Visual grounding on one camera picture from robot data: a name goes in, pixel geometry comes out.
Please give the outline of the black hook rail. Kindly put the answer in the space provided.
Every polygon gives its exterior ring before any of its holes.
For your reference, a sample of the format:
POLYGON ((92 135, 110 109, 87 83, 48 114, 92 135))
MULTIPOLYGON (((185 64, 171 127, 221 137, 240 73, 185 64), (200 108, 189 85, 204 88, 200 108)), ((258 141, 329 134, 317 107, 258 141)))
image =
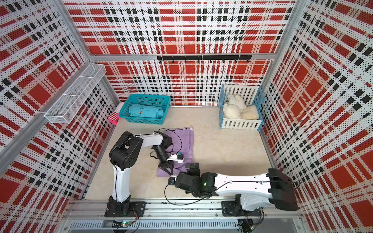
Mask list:
POLYGON ((158 61, 214 61, 214 60, 251 60, 252 55, 169 55, 157 56, 158 61))

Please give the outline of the blue white slatted crate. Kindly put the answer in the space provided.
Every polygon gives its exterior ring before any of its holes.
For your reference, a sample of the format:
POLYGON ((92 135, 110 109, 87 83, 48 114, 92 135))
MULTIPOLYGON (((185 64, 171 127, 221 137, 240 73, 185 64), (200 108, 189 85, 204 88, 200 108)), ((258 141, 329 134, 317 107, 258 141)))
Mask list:
POLYGON ((219 97, 220 128, 260 131, 264 125, 261 115, 264 103, 260 86, 223 84, 219 97))

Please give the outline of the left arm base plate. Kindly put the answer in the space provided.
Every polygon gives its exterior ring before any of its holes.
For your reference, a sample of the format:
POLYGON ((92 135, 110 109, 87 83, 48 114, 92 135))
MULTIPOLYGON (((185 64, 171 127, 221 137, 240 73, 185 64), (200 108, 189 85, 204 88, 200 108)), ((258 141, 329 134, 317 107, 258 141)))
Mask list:
POLYGON ((116 204, 115 201, 108 202, 105 217, 143 217, 146 202, 127 202, 116 204))

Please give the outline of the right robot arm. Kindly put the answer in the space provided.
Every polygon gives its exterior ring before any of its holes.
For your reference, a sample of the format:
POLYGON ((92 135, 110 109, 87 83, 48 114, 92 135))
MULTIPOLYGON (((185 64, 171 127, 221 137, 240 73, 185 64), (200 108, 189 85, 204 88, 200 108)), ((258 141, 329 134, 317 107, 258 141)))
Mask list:
POLYGON ((269 205, 283 211, 299 210, 295 195, 299 184, 277 169, 268 169, 260 175, 229 176, 214 172, 201 174, 198 163, 188 164, 186 168, 186 172, 170 177, 169 185, 195 198, 235 195, 236 204, 247 212, 269 205))

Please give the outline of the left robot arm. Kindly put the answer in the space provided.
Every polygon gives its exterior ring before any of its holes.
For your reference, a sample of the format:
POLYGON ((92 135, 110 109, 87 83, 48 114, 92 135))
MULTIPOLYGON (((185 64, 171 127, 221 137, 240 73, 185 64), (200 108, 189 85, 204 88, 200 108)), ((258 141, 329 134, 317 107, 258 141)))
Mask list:
POLYGON ((130 175, 142 148, 151 147, 159 160, 158 167, 173 175, 173 161, 169 161, 166 149, 173 145, 171 137, 155 131, 152 134, 134 135, 124 132, 109 153, 114 170, 112 202, 119 206, 130 201, 130 175))

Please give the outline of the folded teal garment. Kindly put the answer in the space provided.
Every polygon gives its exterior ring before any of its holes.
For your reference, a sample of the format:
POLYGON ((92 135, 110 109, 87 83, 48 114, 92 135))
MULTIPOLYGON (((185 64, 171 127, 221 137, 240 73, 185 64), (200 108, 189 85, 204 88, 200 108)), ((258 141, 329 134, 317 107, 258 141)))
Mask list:
POLYGON ((163 118, 164 111, 161 107, 133 104, 129 107, 131 117, 163 118))

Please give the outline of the white fluffy plush toy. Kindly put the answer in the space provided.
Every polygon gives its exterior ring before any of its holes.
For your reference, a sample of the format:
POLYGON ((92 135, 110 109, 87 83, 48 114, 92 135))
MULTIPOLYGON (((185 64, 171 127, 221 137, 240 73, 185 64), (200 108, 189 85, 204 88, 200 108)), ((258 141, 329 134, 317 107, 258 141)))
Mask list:
POLYGON ((227 102, 223 104, 223 117, 228 119, 241 119, 240 113, 247 106, 240 95, 228 95, 227 102))

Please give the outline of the purple long pants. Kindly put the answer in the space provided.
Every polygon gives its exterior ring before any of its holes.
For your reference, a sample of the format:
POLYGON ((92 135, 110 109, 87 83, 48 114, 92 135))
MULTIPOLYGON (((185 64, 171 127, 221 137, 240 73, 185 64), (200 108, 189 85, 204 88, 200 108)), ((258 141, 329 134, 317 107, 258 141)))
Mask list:
MULTIPOLYGON (((160 145, 153 146, 156 158, 168 159, 171 154, 181 152, 184 154, 184 162, 179 164, 173 161, 173 175, 186 172, 186 164, 193 162, 194 131, 187 127, 182 129, 162 128, 155 132, 163 137, 160 145)), ((161 168, 158 168, 156 175, 158 177, 170 177, 161 168)))

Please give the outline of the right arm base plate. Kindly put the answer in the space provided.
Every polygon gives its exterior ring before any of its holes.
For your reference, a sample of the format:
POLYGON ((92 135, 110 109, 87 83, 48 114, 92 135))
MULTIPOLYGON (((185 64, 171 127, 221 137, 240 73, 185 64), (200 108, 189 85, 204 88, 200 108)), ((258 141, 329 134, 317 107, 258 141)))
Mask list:
POLYGON ((242 216, 242 217, 252 217, 252 216, 261 216, 262 213, 260 209, 255 209, 254 211, 243 210, 242 207, 237 204, 235 201, 222 201, 221 202, 222 215, 227 217, 242 216))

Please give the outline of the teal plastic basket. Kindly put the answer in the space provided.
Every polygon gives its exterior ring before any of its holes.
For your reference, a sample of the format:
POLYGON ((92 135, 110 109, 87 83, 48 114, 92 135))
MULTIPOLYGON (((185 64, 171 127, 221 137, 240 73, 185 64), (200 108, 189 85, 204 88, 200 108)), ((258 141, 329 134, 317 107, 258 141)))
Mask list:
POLYGON ((131 123, 162 125, 171 104, 171 97, 132 94, 124 102, 119 117, 131 123))

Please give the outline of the green circuit board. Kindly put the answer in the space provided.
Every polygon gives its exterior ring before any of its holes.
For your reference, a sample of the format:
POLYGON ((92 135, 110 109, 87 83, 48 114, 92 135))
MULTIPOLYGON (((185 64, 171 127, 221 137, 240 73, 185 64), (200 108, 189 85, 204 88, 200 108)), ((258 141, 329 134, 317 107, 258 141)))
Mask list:
POLYGON ((128 228, 133 224, 132 221, 113 221, 113 228, 128 228))

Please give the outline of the cream fluffy cushion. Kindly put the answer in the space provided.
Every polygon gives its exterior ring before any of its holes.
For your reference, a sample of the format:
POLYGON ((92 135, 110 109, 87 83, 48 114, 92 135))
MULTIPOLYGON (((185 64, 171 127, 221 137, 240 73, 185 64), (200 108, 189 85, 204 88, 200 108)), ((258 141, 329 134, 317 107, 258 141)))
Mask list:
POLYGON ((240 113, 241 119, 246 120, 259 120, 259 112, 255 105, 247 106, 243 111, 240 113))

